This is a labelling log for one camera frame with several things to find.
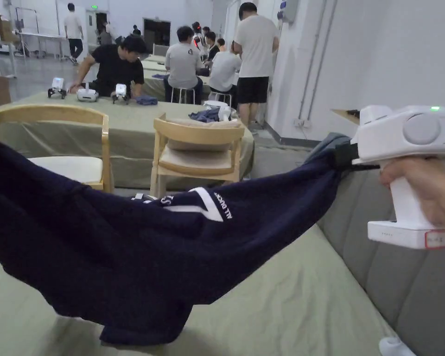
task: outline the chair seat cushion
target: chair seat cushion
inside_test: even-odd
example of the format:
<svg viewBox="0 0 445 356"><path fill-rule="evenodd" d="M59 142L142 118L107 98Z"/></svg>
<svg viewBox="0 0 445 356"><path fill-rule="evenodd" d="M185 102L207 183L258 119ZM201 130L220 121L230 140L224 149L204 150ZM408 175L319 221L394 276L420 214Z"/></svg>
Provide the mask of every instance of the chair seat cushion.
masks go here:
<svg viewBox="0 0 445 356"><path fill-rule="evenodd" d="M102 179L102 160L95 157L39 157L31 162L80 183L95 183Z"/></svg>
<svg viewBox="0 0 445 356"><path fill-rule="evenodd" d="M169 170L181 171L178 167L204 172L225 174L233 172L231 152L178 151L165 146L160 165Z"/></svg>

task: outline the red-bordered label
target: red-bordered label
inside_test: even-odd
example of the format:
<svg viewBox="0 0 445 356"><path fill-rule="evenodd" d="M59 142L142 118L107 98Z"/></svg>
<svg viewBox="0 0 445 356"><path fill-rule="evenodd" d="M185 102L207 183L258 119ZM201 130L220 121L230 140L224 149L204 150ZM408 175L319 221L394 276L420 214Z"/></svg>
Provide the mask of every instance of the red-bordered label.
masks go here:
<svg viewBox="0 0 445 356"><path fill-rule="evenodd" d="M438 246L432 246L432 244L440 243ZM445 229L431 230L425 233L425 249L427 250L440 250L445 248Z"/></svg>

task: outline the white stripe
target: white stripe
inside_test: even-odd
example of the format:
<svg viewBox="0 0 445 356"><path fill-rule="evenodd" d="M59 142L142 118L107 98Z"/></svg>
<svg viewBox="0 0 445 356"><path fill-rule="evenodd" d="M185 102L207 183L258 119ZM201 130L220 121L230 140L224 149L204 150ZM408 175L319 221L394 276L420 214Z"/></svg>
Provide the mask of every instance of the white stripe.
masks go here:
<svg viewBox="0 0 445 356"><path fill-rule="evenodd" d="M200 213L208 220L219 222L224 221L221 213L218 210L218 207L216 206L215 201L211 199L211 196L209 195L207 190L202 187L198 187L190 190L190 192L198 193L206 207L206 210L197 205L166 206L165 209L178 213Z"/></svg>

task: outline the black shorts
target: black shorts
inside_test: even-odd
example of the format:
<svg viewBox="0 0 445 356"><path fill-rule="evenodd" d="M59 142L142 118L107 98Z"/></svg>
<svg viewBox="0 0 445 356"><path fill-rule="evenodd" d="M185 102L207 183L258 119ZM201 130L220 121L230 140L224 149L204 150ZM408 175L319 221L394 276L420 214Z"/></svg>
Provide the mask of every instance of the black shorts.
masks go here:
<svg viewBox="0 0 445 356"><path fill-rule="evenodd" d="M240 104L267 102L268 77L239 78L237 100Z"/></svg>
<svg viewBox="0 0 445 356"><path fill-rule="evenodd" d="M81 86L83 88L86 87L86 83L81 83ZM99 96L107 96L110 97L110 95L115 92L115 86L110 87L107 85L102 85L98 81L94 80L93 82L89 82L89 89L95 90L97 93L99 93Z"/></svg>

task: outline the stool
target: stool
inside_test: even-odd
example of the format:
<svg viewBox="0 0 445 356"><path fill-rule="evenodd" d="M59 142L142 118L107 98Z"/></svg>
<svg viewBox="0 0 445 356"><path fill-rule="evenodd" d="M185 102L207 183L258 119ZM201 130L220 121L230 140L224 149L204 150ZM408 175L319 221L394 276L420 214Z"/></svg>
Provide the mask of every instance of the stool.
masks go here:
<svg viewBox="0 0 445 356"><path fill-rule="evenodd" d="M211 98L212 95L215 96L217 102L220 102L220 101L221 101L221 100L219 100L219 96L220 96L220 95L222 95L222 97L223 97L223 98L222 98L222 102L226 102L226 97L228 96L228 97L229 97L229 107L233 107L233 96L232 96L231 94L228 94L228 93L224 94L224 93L218 93L218 92L210 92L210 93L209 93L209 97L208 97L209 100L211 100L210 98Z"/></svg>
<svg viewBox="0 0 445 356"><path fill-rule="evenodd" d="M176 89L180 91L180 99L178 101L179 104L183 103L181 101L182 100L181 96L182 96L183 91L184 91L184 104L187 104L187 102L186 102L187 92L189 90L191 90L193 92L193 105L195 105L195 103L196 103L196 101L195 101L195 99L196 99L196 91L194 89L186 89L186 88L172 88L171 89L171 101L170 102L173 102L173 94L174 94Z"/></svg>

